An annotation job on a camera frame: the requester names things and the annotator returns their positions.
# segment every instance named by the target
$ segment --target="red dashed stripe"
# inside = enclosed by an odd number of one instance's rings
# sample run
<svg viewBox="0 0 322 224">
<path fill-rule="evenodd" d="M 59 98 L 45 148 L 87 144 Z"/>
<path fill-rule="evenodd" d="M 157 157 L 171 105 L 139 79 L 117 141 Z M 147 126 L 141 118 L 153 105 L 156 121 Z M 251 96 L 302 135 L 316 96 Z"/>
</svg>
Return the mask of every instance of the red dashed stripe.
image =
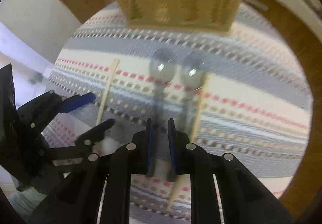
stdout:
<svg viewBox="0 0 322 224">
<path fill-rule="evenodd" d="M 99 70 L 108 71 L 108 67 L 105 67 L 104 68 L 102 66 L 98 66 L 98 65 L 94 65 L 94 64 L 88 64 L 88 63 L 85 64 L 83 62 L 71 61 L 71 60 L 66 60 L 66 59 L 62 59 L 62 58 L 58 58 L 57 61 L 61 61 L 61 62 L 71 62 L 72 64 L 75 63 L 76 65 L 81 65 L 81 66 L 85 66 L 85 67 L 88 66 L 89 68 L 93 68 L 93 69 L 97 69 L 98 68 Z M 122 70 L 117 70 L 116 71 L 116 74 L 117 75 L 120 75 L 121 73 L 122 73 Z M 127 71 L 124 71 L 123 72 L 123 76 L 128 76 L 128 75 L 129 75 L 129 72 L 127 72 Z M 132 73 L 132 74 L 130 74 L 130 78 L 137 78 L 138 80 L 143 81 L 145 79 L 145 76 L 144 75 L 137 75 L 135 73 Z M 161 80 L 158 80 L 158 79 L 155 80 L 154 77 L 148 77 L 146 79 L 146 82 L 155 82 L 157 84 L 162 83 Z M 168 83 L 167 84 L 167 87 L 170 87 L 171 85 L 172 85 L 172 83 Z M 182 85 L 179 85 L 179 84 L 175 84 L 174 85 L 174 89 L 175 90 L 181 90 L 182 88 L 183 88 Z M 184 87 L 183 89 L 186 92 L 191 91 L 191 88 L 190 87 Z M 199 94 L 201 94 L 201 92 L 200 91 L 195 91 L 194 94 L 199 95 Z M 219 95 L 213 95 L 212 96 L 211 93 L 206 93 L 204 95 L 204 97 L 207 98 L 207 99 L 208 98 L 212 98 L 214 101 L 219 101 L 219 102 L 221 102 L 223 104 L 229 104 L 229 105 L 231 105 L 233 107 L 238 107 L 239 109 L 243 109 L 244 108 L 247 111 L 252 112 L 252 113 L 259 113 L 262 116 L 270 117 L 273 120 L 280 121 L 280 122 L 282 122 L 284 124 L 289 124 L 289 125 L 292 125 L 292 126 L 296 126 L 296 127 L 302 128 L 302 129 L 308 129 L 308 127 L 305 126 L 305 125 L 303 125 L 303 124 L 294 122 L 292 120 L 283 118 L 283 117 L 278 116 L 278 115 L 276 115 L 274 113 L 267 112 L 267 111 L 261 110 L 259 108 L 254 108 L 253 106 L 248 105 L 248 104 L 245 104 L 245 103 L 239 103 L 237 100 L 233 100 L 233 99 L 229 99 L 229 98 L 225 98 L 225 97 L 224 98 L 221 98 Z"/>
</svg>

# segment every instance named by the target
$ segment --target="wooden surface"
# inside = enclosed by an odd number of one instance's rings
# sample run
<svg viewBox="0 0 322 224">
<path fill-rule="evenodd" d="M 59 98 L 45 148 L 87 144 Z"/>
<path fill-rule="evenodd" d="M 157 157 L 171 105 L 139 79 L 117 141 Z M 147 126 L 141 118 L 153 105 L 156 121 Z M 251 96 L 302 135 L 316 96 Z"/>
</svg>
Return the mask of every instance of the wooden surface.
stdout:
<svg viewBox="0 0 322 224">
<path fill-rule="evenodd" d="M 274 0 L 261 12 L 293 49 L 314 97 L 312 128 L 303 160 L 280 201 L 297 219 L 310 205 L 322 184 L 322 44 L 295 15 Z"/>
<path fill-rule="evenodd" d="M 86 22 L 114 0 L 61 0 L 81 22 Z"/>
</svg>

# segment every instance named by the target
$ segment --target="round metal joint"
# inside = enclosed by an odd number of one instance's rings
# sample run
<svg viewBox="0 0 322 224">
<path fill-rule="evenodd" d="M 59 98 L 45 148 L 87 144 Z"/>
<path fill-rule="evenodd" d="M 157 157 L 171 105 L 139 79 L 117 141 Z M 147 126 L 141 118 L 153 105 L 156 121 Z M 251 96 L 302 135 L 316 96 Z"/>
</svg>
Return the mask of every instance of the round metal joint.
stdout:
<svg viewBox="0 0 322 224">
<path fill-rule="evenodd" d="M 226 153 L 223 157 L 227 161 L 232 161 L 234 159 L 234 156 L 231 153 Z"/>
<path fill-rule="evenodd" d="M 88 156 L 89 161 L 96 161 L 99 158 L 99 156 L 95 153 Z"/>
<path fill-rule="evenodd" d="M 194 145 L 193 143 L 188 143 L 187 145 L 186 145 L 186 149 L 187 150 L 194 150 L 196 148 L 196 145 Z"/>
<path fill-rule="evenodd" d="M 135 150 L 136 149 L 136 144 L 135 143 L 129 143 L 128 145 L 126 145 L 126 148 L 129 151 Z"/>
<path fill-rule="evenodd" d="M 91 144 L 92 144 L 92 142 L 91 142 L 91 140 L 84 140 L 84 144 L 85 144 L 86 146 L 88 146 L 88 145 L 91 145 Z"/>
</svg>

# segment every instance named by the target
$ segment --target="black object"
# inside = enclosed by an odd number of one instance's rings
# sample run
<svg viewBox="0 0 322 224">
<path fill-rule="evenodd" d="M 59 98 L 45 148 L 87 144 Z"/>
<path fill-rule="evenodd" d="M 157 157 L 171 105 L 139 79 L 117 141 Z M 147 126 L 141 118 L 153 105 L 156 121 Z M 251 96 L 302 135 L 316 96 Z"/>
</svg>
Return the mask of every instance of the black object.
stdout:
<svg viewBox="0 0 322 224">
<path fill-rule="evenodd" d="M 100 223 L 129 222 L 131 174 L 147 174 L 151 168 L 155 138 L 151 119 L 145 131 L 133 135 L 131 143 L 100 157 L 92 153 L 92 146 L 113 126 L 112 119 L 79 136 L 75 146 L 48 148 L 41 135 L 58 112 L 79 107 L 91 100 L 89 96 L 62 99 L 48 92 L 17 111 L 11 66 L 6 66 L 0 70 L 0 97 L 0 164 L 23 184 L 48 193 L 29 224 L 95 224 L 98 218 Z M 168 121 L 168 140 L 173 171 L 191 175 L 192 224 L 221 223 L 217 192 L 226 224 L 293 223 L 279 201 L 232 154 L 208 154 L 189 143 L 188 136 L 175 129 L 173 119 Z M 54 166 L 53 160 L 78 162 Z M 2 223 L 23 223 L 2 191 L 0 214 L 1 220 L 7 220 Z"/>
</svg>

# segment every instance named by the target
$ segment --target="wooden stick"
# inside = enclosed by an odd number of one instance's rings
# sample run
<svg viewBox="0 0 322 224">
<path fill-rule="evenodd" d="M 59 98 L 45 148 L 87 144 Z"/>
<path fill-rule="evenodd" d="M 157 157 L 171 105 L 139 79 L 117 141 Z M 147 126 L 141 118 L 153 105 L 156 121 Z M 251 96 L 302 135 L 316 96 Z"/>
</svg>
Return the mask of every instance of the wooden stick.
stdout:
<svg viewBox="0 0 322 224">
<path fill-rule="evenodd" d="M 102 96 L 102 101 L 101 101 L 101 104 L 99 106 L 99 114 L 97 115 L 96 125 L 100 124 L 101 121 L 102 121 L 102 116 L 103 116 L 103 111 L 104 111 L 104 105 L 105 105 L 105 102 L 106 102 L 106 98 L 107 98 L 109 89 L 111 87 L 111 84 L 112 84 L 112 81 L 113 81 L 113 78 L 115 76 L 115 73 L 116 73 L 116 70 L 117 70 L 117 67 L 118 67 L 119 63 L 120 63 L 120 59 L 114 59 L 113 62 L 112 62 L 112 65 L 111 65 L 111 68 L 110 68 L 110 73 L 109 73 L 109 76 L 108 76 L 108 80 L 106 82 L 104 93 L 103 93 L 103 96 Z"/>
<path fill-rule="evenodd" d="M 198 103 L 198 107 L 197 107 L 197 113 L 196 113 L 196 118 L 194 119 L 194 124 L 192 126 L 192 131 L 191 131 L 191 135 L 190 135 L 190 142 L 195 142 L 196 138 L 197 138 L 197 133 L 199 131 L 200 128 L 200 119 L 201 119 L 201 113 L 202 113 L 202 105 L 203 105 L 203 96 L 206 92 L 206 89 L 208 88 L 208 84 L 209 84 L 209 79 L 210 79 L 210 74 L 206 73 L 204 75 L 204 81 L 203 81 L 203 85 L 201 88 L 201 96 L 200 96 L 200 100 Z M 169 211 L 172 208 L 173 202 L 174 200 L 178 197 L 181 188 L 182 188 L 182 184 L 183 184 L 183 180 L 184 180 L 184 176 L 183 175 L 178 175 L 171 193 L 170 193 L 170 198 L 168 200 L 168 206 L 167 206 L 167 210 Z"/>
</svg>

